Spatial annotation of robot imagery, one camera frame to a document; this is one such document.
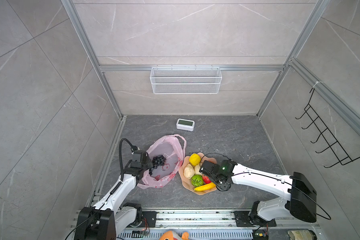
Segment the black fake grapes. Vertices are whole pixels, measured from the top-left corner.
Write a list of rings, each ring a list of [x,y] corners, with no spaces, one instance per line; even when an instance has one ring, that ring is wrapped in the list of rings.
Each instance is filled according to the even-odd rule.
[[[149,169],[150,176],[153,174],[153,170],[166,164],[166,157],[163,155],[156,156],[153,158],[152,164],[153,166]]]

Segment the yellow fake banana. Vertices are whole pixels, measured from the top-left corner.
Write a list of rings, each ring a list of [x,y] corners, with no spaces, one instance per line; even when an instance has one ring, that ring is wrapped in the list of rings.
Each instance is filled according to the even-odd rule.
[[[194,188],[194,191],[196,191],[196,192],[204,192],[204,191],[211,190],[211,189],[213,189],[215,187],[216,187],[216,185],[211,182],[209,184],[205,184],[205,185]]]

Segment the yellow fake lemon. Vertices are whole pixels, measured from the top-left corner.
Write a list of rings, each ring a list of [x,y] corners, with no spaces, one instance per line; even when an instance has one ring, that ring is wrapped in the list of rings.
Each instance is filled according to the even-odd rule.
[[[195,167],[201,162],[201,157],[198,154],[192,154],[189,158],[189,163]]]

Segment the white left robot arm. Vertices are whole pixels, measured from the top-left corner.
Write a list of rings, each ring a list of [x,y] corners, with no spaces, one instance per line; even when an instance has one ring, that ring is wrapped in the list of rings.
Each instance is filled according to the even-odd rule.
[[[131,147],[132,159],[124,166],[122,145]],[[119,143],[121,174],[105,196],[92,207],[84,207],[77,220],[77,226],[66,236],[67,240],[115,240],[129,225],[139,226],[142,222],[140,204],[126,203],[127,195],[142,180],[145,171],[153,167],[149,154],[123,138]]]

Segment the green fake apple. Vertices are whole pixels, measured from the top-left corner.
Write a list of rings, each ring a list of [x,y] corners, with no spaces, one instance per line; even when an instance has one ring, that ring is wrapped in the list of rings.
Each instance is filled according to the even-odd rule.
[[[195,188],[197,188],[197,187],[203,186],[205,183],[204,183],[203,177],[201,175],[194,175],[191,178],[191,184]]]

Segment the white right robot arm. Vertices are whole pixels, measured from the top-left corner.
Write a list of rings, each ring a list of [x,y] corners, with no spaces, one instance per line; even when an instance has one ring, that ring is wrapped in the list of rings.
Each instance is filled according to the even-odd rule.
[[[233,184],[244,185],[274,194],[269,201],[255,201],[244,219],[255,226],[265,226],[277,218],[294,217],[307,223],[317,221],[317,191],[301,173],[292,176],[271,174],[248,168],[232,160],[221,165],[205,161],[200,172],[207,176],[221,192]]]

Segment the beige fake fruit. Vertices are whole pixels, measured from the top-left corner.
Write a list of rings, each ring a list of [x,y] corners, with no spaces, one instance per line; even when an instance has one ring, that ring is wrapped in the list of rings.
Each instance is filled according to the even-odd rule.
[[[192,164],[187,164],[183,171],[183,176],[186,179],[191,179],[195,175],[195,170]]]

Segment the pink wavy plate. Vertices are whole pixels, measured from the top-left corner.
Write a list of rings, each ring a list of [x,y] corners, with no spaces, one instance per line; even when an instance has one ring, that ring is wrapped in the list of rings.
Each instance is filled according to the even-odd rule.
[[[215,158],[208,158],[208,157],[205,157],[205,155],[203,153],[198,153],[198,155],[200,156],[200,158],[202,159],[201,160],[201,163],[203,163],[203,161],[209,161],[211,163],[214,163],[216,164],[217,163],[217,160]],[[211,188],[211,189],[208,189],[208,190],[205,190],[205,191],[195,191],[194,190],[194,186],[192,185],[191,183],[191,179],[187,179],[185,176],[184,176],[184,169],[186,168],[186,166],[190,163],[189,161],[189,158],[190,156],[186,156],[185,159],[184,159],[184,162],[183,162],[183,165],[179,168],[179,175],[181,177],[181,180],[182,180],[182,185],[185,189],[199,195],[199,196],[202,196],[202,195],[205,195],[205,194],[208,194],[208,193],[211,193],[213,191],[216,191],[217,188],[214,187],[214,188]]]

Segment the pink plastic shopping bag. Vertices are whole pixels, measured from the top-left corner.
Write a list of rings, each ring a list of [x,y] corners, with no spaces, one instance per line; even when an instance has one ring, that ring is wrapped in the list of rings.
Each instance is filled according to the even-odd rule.
[[[163,136],[151,145],[147,153],[151,160],[155,157],[163,156],[164,165],[152,170],[152,174],[147,170],[137,186],[141,189],[162,188],[166,186],[178,173],[183,165],[186,156],[187,141],[184,137],[175,134]]]

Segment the red fake fruit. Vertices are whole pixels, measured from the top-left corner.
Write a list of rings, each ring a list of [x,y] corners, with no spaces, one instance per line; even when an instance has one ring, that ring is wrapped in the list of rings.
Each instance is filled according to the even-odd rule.
[[[202,176],[204,184],[210,184],[212,181],[207,176]]]

